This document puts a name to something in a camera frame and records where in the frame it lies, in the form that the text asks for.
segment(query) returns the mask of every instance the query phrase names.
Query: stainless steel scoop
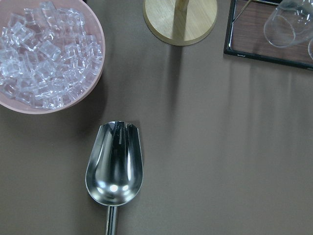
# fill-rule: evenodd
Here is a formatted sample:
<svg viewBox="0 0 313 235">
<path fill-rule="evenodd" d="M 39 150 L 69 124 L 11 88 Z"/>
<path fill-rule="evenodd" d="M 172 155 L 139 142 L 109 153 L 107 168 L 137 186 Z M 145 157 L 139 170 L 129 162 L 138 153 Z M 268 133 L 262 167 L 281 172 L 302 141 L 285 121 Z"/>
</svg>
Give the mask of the stainless steel scoop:
<svg viewBox="0 0 313 235">
<path fill-rule="evenodd" d="M 117 207 L 131 201 L 142 184 L 138 128 L 123 121 L 100 126 L 86 171 L 86 187 L 98 203 L 109 206 L 106 235 L 116 230 Z"/>
</svg>

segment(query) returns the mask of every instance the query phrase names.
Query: pink plastic bowl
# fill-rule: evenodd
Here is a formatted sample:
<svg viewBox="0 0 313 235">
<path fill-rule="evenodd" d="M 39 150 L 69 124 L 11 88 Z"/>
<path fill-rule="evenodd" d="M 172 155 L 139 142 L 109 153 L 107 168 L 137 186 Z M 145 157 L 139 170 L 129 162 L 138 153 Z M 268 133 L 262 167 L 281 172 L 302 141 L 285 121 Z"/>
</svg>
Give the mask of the pink plastic bowl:
<svg viewBox="0 0 313 235">
<path fill-rule="evenodd" d="M 11 13 L 23 15 L 24 8 L 37 8 L 39 7 L 39 3 L 42 1 L 45 1 L 45 0 L 23 0 L 23 1 L 0 0 L 0 34 L 2 33 L 2 27 L 7 27 Z M 53 110 L 34 109 L 19 101 L 16 101 L 14 99 L 9 99 L 4 94 L 0 93 L 0 104 L 11 110 L 14 110 L 20 113 L 47 114 L 47 113 L 53 113 L 59 110 L 66 109 L 70 106 L 73 106 L 74 104 L 77 104 L 82 99 L 84 99 L 93 90 L 93 88 L 96 86 L 102 74 L 102 70 L 104 66 L 104 56 L 105 56 L 105 40 L 104 40 L 102 26 L 98 18 L 96 17 L 96 15 L 94 14 L 94 12 L 82 0 L 51 0 L 51 2 L 53 2 L 56 8 L 60 8 L 60 7 L 74 8 L 84 14 L 85 20 L 86 20 L 86 25 L 85 25 L 86 34 L 95 35 L 98 40 L 98 44 L 102 46 L 103 59 L 102 59 L 102 64 L 101 64 L 101 70 L 95 76 L 94 81 L 88 90 L 86 90 L 75 101 L 59 109 L 53 109 Z"/>
</svg>

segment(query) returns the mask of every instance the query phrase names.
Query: pile of ice cubes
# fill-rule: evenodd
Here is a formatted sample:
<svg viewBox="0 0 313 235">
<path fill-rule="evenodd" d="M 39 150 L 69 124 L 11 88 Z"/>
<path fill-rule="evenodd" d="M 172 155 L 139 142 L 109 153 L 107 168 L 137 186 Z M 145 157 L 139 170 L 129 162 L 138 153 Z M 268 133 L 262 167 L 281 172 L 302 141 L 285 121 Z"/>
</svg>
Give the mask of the pile of ice cubes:
<svg viewBox="0 0 313 235">
<path fill-rule="evenodd" d="M 61 108 L 88 89 L 102 51 L 84 15 L 50 1 L 12 13 L 0 36 L 0 92 L 36 109 Z"/>
</svg>

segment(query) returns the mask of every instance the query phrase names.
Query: wooden stand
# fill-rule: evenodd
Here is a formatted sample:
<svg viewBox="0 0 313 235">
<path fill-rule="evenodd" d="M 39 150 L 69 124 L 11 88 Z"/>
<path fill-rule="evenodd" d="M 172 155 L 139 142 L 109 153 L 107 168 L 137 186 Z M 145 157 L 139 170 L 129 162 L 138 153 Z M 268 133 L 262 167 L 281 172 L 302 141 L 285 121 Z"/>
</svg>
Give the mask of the wooden stand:
<svg viewBox="0 0 313 235">
<path fill-rule="evenodd" d="M 145 0 L 143 16 L 162 41 L 187 46 L 204 39 L 217 16 L 216 0 Z"/>
</svg>

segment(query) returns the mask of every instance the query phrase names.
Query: tray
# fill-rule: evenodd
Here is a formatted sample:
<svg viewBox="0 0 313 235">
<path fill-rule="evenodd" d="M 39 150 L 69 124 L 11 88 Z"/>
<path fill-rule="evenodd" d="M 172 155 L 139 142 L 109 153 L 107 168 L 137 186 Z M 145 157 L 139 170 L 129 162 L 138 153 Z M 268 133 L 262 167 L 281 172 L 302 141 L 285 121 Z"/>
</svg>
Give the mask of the tray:
<svg viewBox="0 0 313 235">
<path fill-rule="evenodd" d="M 280 2 L 231 0 L 224 53 L 313 70 L 313 60 L 308 54 L 309 42 L 278 48 L 263 34 L 266 20 Z"/>
</svg>

